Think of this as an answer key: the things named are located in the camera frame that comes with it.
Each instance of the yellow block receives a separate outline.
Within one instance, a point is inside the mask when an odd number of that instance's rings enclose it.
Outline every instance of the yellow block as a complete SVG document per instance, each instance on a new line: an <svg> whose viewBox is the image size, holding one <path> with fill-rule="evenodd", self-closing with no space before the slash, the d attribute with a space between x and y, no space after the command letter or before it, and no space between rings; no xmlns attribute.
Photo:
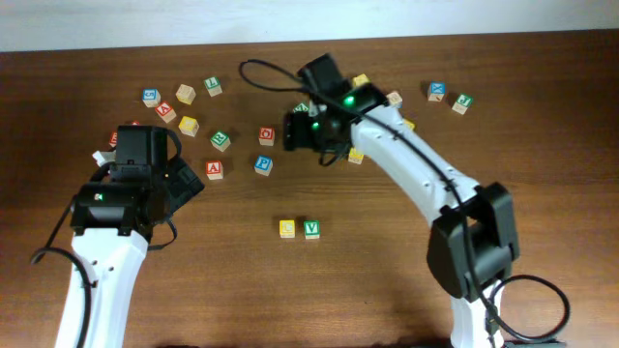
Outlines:
<svg viewBox="0 0 619 348"><path fill-rule="evenodd" d="M352 86L355 88L361 85L364 85L366 83L369 83L369 78L364 73L360 74L357 77L353 77L352 79Z"/></svg>
<svg viewBox="0 0 619 348"><path fill-rule="evenodd" d="M402 119L404 120L404 125L406 125L408 128L410 128L412 131L415 131L415 124L406 120L406 119Z"/></svg>
<svg viewBox="0 0 619 348"><path fill-rule="evenodd" d="M353 163L357 163L357 164L361 164L361 162L364 160L364 154L362 154L361 152L357 151L357 149L355 148L351 148L350 149L350 153L348 154L348 161L351 161Z"/></svg>
<svg viewBox="0 0 619 348"><path fill-rule="evenodd" d="M280 220L280 237L294 238L294 220Z"/></svg>

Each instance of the green led light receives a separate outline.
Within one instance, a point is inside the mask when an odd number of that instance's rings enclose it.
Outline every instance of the green led light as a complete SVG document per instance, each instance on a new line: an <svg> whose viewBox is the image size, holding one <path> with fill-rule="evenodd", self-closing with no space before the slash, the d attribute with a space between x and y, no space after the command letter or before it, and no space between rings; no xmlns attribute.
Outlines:
<svg viewBox="0 0 619 348"><path fill-rule="evenodd" d="M344 105L352 106L355 103L355 97L349 96L344 99Z"/></svg>

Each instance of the blue block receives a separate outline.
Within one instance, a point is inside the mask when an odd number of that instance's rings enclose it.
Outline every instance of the blue block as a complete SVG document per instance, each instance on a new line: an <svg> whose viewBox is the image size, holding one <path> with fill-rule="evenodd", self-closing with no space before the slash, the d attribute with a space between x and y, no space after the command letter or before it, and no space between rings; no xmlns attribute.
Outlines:
<svg viewBox="0 0 619 348"><path fill-rule="evenodd" d="M260 170L269 170L272 163L272 159L269 159L266 156L258 156L258 160L255 162L254 167Z"/></svg>
<svg viewBox="0 0 619 348"><path fill-rule="evenodd" d="M157 90L156 89L145 89L142 93L143 101L154 101L157 98Z"/></svg>
<svg viewBox="0 0 619 348"><path fill-rule="evenodd" d="M432 82L429 84L429 90L431 93L435 94L445 94L445 83L443 82Z"/></svg>

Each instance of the small cube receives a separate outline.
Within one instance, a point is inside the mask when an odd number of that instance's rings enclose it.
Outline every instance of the small cube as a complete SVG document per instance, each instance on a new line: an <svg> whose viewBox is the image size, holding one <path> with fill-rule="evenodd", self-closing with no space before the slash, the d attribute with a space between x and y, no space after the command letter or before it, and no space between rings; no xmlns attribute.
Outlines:
<svg viewBox="0 0 619 348"><path fill-rule="evenodd" d="M118 132L115 131L112 136L110 136L109 138L109 146L114 147L116 146L116 143L118 142Z"/></svg>
<svg viewBox="0 0 619 348"><path fill-rule="evenodd" d="M294 112L307 112L310 111L310 108L305 105L304 103L299 103L297 106L294 107L294 109L292 109L292 111Z"/></svg>
<svg viewBox="0 0 619 348"><path fill-rule="evenodd" d="M357 88L359 86L363 86L366 83L369 83L369 78L364 73L360 74L357 77L353 77L353 79L352 79L352 86L354 88Z"/></svg>
<svg viewBox="0 0 619 348"><path fill-rule="evenodd" d="M216 77L209 77L204 80L204 86L206 86L206 90L209 92L211 97L214 97L218 94L221 94L223 91L221 90L220 80Z"/></svg>
<svg viewBox="0 0 619 348"><path fill-rule="evenodd" d="M465 94L461 94L454 103L454 107L452 107L452 110L459 113L460 115L464 115L464 112L466 112L466 110L471 107L472 103L473 98Z"/></svg>
<svg viewBox="0 0 619 348"><path fill-rule="evenodd" d="M445 83L430 82L427 88L427 100L430 102L440 102L445 97Z"/></svg>
<svg viewBox="0 0 619 348"><path fill-rule="evenodd" d="M273 169L273 160L266 156L258 156L258 160L255 162L253 169L255 169L255 172L258 174L269 176L269 174L271 174L271 169Z"/></svg>
<svg viewBox="0 0 619 348"><path fill-rule="evenodd" d="M402 108L402 97L396 91L387 95L387 101L389 101L389 106L393 106L395 108Z"/></svg>
<svg viewBox="0 0 619 348"><path fill-rule="evenodd" d="M211 144L213 144L216 149L224 152L225 149L230 146L230 137L223 131L218 130L218 132L216 132L211 138Z"/></svg>
<svg viewBox="0 0 619 348"><path fill-rule="evenodd" d="M157 107L162 101L162 95L154 88L145 89L142 92L142 101L146 107Z"/></svg>
<svg viewBox="0 0 619 348"><path fill-rule="evenodd" d="M280 220L280 237L294 238L294 220Z"/></svg>
<svg viewBox="0 0 619 348"><path fill-rule="evenodd" d="M193 87L182 84L176 91L176 98L179 102L184 102L187 105L191 105L195 98L195 91Z"/></svg>
<svg viewBox="0 0 619 348"><path fill-rule="evenodd" d="M364 160L364 154L357 151L357 149L355 148L350 149L350 153L348 154L348 161L361 164L363 160Z"/></svg>
<svg viewBox="0 0 619 348"><path fill-rule="evenodd" d="M275 144L275 130L266 127L260 128L258 141L260 142L260 145L273 146Z"/></svg>
<svg viewBox="0 0 619 348"><path fill-rule="evenodd" d="M155 109L155 111L157 111L157 114L166 122L166 123L170 123L170 121L172 121L175 117L176 117L176 112L174 111L174 109L172 108L172 106L170 106L169 103L167 103L167 101L162 102L159 106L157 106L157 108Z"/></svg>
<svg viewBox="0 0 619 348"><path fill-rule="evenodd" d="M223 179L223 166L219 160L206 162L206 176L209 177L209 180Z"/></svg>
<svg viewBox="0 0 619 348"><path fill-rule="evenodd" d="M306 239L320 238L320 223L318 221L305 221L303 227L306 231Z"/></svg>
<svg viewBox="0 0 619 348"><path fill-rule="evenodd" d="M415 131L415 124L406 120L406 119L402 119L402 121L404 122L404 125L407 126L411 131Z"/></svg>
<svg viewBox="0 0 619 348"><path fill-rule="evenodd" d="M195 136L199 128L200 126L197 124L197 120L188 116L183 116L181 123L178 125L178 129L181 130L182 134L190 136Z"/></svg>

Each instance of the wooden table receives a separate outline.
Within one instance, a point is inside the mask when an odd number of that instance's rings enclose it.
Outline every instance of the wooden table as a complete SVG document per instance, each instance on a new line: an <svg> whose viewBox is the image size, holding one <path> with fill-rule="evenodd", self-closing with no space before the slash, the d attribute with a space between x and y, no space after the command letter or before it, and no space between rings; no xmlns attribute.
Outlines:
<svg viewBox="0 0 619 348"><path fill-rule="evenodd" d="M574 315L560 335L573 347L619 344L619 35L610 32L448 36L317 43L196 45L0 55L0 345L50 347L69 264L29 266L70 197L119 124L165 126L140 100L158 88L179 117L195 117L183 157L206 189L175 215L177 242L149 253L133 289L126 347L335 347L447 338L449 297L428 271L428 226L370 160L329 168L309 151L281 148L281 117L304 96L244 83L239 62L261 58L296 71L332 52L343 73L365 73L418 134L455 167L513 194L521 257L517 274L556 282ZM254 72L266 83L283 79ZM210 98L202 79L216 75ZM427 102L431 80L449 102L466 93L464 116ZM193 105L176 101L193 86ZM274 148L258 128L276 125ZM227 131L224 153L209 143ZM254 173L258 155L275 161ZM210 182L206 160L222 160ZM281 240L281 218L320 220L319 241ZM59 247L70 247L62 229ZM169 238L156 229L155 242ZM504 318L529 334L561 315L534 284L505 292Z"/></svg>

